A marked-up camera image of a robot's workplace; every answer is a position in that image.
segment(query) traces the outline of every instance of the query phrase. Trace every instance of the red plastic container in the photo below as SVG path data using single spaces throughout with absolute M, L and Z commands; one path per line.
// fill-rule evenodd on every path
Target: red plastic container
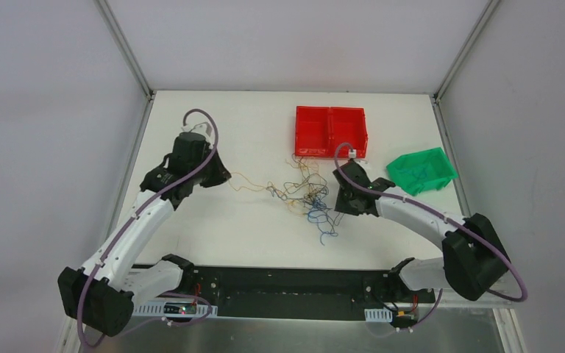
M 363 108 L 297 107 L 296 156 L 332 158 L 339 144 L 349 142 L 356 157 L 367 152 L 367 128 Z M 339 157 L 347 158 L 344 147 Z

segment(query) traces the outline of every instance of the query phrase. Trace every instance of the green bin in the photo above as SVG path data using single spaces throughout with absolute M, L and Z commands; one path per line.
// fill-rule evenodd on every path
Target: green bin
M 440 147 L 403 154 L 386 166 L 389 178 L 410 195 L 440 190 L 458 174 Z

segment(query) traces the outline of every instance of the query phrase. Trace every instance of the white table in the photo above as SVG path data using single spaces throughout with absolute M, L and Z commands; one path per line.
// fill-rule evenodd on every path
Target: white table
M 209 112 L 219 127 L 219 154 L 229 171 L 253 182 L 277 185 L 299 181 L 285 163 L 294 150 L 298 105 L 365 108 L 370 177 L 386 177 L 385 166 L 401 154 L 442 146 L 428 96 L 360 93 L 160 91 L 154 99 L 121 217 L 133 203 L 146 172 L 172 150 L 181 120 L 191 108 Z M 204 121 L 193 114 L 190 123 Z M 338 185 L 332 160 L 320 160 L 330 187 L 326 203 L 334 207 Z M 243 185 L 233 177 L 234 185 Z M 453 184 L 419 199 L 459 213 Z M 156 263 L 173 253 L 197 265 L 276 268 L 384 269 L 406 257 L 431 258 L 441 252 L 408 229 L 372 215 L 346 215 L 339 236 L 324 236 L 315 224 L 288 212 L 267 191 L 235 192 L 228 185 L 196 188 L 155 233 L 137 263 Z

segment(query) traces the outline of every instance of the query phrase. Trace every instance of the tangled wires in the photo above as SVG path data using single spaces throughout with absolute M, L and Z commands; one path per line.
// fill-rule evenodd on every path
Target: tangled wires
M 229 185 L 235 191 L 241 189 L 254 192 L 263 190 L 269 191 L 272 197 L 276 197 L 285 202 L 290 212 L 306 217 L 310 223 L 315 224 L 321 233 L 319 242 L 325 245 L 323 242 L 324 235 L 331 237 L 338 236 L 335 227 L 341 222 L 343 213 L 337 214 L 334 218 L 330 215 L 332 208 L 329 208 L 324 201 L 324 198 L 329 193 L 328 181 L 319 174 L 319 166 L 317 163 L 313 162 L 309 164 L 304 158 L 297 158 L 295 155 L 291 155 L 291 159 L 293 163 L 286 162 L 292 168 L 300 170 L 302 175 L 300 182 L 285 182 L 282 184 L 282 188 L 278 188 L 273 182 L 267 182 L 266 186 L 262 186 L 251 182 L 243 174 L 234 172 L 232 174 L 243 177 L 251 186 L 254 186 L 255 189 L 246 186 L 235 188 L 230 181 Z

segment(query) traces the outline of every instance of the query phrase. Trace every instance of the white wall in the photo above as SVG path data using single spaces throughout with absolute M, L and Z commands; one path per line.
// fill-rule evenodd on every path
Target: white wall
M 92 1 L 0 1 L 0 352 L 54 349 L 144 102 Z
M 442 112 L 471 209 L 530 289 L 530 352 L 565 352 L 565 1 L 504 1 Z
M 433 93 L 487 1 L 109 2 L 156 89 Z

